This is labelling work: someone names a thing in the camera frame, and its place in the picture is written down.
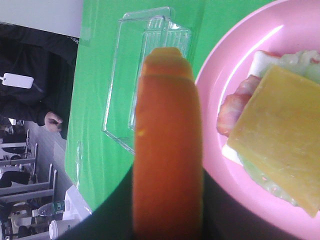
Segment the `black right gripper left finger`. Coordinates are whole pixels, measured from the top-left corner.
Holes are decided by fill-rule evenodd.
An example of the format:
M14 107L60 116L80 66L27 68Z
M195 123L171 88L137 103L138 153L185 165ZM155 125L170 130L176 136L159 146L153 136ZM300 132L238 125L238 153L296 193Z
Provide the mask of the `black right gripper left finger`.
M60 240L133 240L131 167L117 188L86 219Z

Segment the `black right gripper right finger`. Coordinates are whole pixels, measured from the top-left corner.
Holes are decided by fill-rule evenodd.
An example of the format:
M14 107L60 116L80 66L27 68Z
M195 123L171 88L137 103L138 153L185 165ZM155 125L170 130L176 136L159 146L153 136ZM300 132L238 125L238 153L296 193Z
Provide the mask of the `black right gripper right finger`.
M204 174L204 229L207 240L318 240L320 217L271 195L243 169Z

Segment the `person's bare hand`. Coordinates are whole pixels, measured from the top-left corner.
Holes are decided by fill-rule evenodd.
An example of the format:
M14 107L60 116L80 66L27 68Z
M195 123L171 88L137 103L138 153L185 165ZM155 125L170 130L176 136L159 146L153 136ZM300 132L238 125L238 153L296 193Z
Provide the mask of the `person's bare hand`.
M52 111L49 111L44 117L44 125L46 129L52 133L60 132L63 122L63 119Z

